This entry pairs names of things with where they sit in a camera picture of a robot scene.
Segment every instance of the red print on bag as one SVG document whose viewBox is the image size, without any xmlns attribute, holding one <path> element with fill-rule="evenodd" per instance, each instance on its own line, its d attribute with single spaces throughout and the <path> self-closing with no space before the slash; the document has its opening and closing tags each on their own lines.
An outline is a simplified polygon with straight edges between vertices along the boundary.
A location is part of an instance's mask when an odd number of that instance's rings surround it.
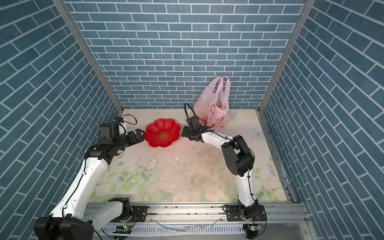
<svg viewBox="0 0 384 240">
<path fill-rule="evenodd" d="M 213 115 L 215 115 L 215 105 L 213 105 L 213 106 L 211 107 L 211 113 L 212 113 Z"/>
</svg>

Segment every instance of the blue brick wallpaper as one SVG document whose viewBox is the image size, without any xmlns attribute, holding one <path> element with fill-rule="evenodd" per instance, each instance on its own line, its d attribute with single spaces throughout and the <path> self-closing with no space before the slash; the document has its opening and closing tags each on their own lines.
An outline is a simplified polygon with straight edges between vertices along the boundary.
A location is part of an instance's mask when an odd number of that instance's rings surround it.
<svg viewBox="0 0 384 240">
<path fill-rule="evenodd" d="M 264 112 L 319 239 L 384 239 L 383 13 L 317 0 Z"/>
<path fill-rule="evenodd" d="M 51 0 L 0 2 L 0 239 L 29 239 L 117 114 Z"/>
<path fill-rule="evenodd" d="M 305 0 L 67 0 L 125 108 L 195 103 L 232 81 L 233 108 L 257 108 Z"/>
</svg>

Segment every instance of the red flower-shaped bowl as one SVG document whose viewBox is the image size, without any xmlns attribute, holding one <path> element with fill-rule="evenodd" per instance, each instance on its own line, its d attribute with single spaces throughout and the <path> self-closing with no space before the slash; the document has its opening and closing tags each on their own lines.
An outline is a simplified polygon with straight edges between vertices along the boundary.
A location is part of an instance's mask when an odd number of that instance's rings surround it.
<svg viewBox="0 0 384 240">
<path fill-rule="evenodd" d="M 173 119 L 160 118 L 146 128 L 144 140 L 151 147 L 168 147 L 180 137 L 181 127 Z"/>
</svg>

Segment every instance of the floral tablecloth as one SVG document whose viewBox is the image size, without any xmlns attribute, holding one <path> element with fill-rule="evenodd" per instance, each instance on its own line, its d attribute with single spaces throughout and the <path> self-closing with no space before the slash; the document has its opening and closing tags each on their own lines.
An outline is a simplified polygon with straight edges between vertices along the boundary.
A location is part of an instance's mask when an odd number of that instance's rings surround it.
<svg viewBox="0 0 384 240">
<path fill-rule="evenodd" d="M 252 181 L 257 199 L 286 201 L 255 110 L 231 113 L 231 122 L 216 131 L 243 136 L 256 154 Z M 130 109 L 124 114 L 134 115 L 138 121 L 128 131 L 145 130 L 158 118 L 172 118 L 181 128 L 186 125 L 182 109 Z M 116 156 L 89 201 L 107 202 L 113 197 L 129 197 L 131 202 L 237 201 L 238 189 L 221 149 L 180 137 L 166 148 L 152 148 L 144 141 Z"/>
</svg>

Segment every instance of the metal base plate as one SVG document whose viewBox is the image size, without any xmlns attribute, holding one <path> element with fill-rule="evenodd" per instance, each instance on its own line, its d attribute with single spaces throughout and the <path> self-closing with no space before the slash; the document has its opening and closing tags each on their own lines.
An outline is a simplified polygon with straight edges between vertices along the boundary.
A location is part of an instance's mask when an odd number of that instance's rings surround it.
<svg viewBox="0 0 384 240">
<path fill-rule="evenodd" d="M 145 218 L 147 217 L 147 206 L 131 206 L 133 212 L 136 213 L 136 222 L 145 222 Z M 119 218 L 113 219 L 111 222 L 119 222 L 123 223 L 119 220 Z"/>
<path fill-rule="evenodd" d="M 228 212 L 227 212 L 227 221 L 228 222 L 239 222 L 244 221 L 246 219 L 243 219 L 241 217 L 241 214 L 239 212 L 239 206 L 238 205 L 227 205 Z M 260 218 L 260 221 L 265 222 L 266 221 L 266 214 L 265 209 L 263 205 L 259 205 L 256 210 L 256 215 Z M 253 217 L 250 221 L 259 221 L 259 218 Z"/>
</svg>

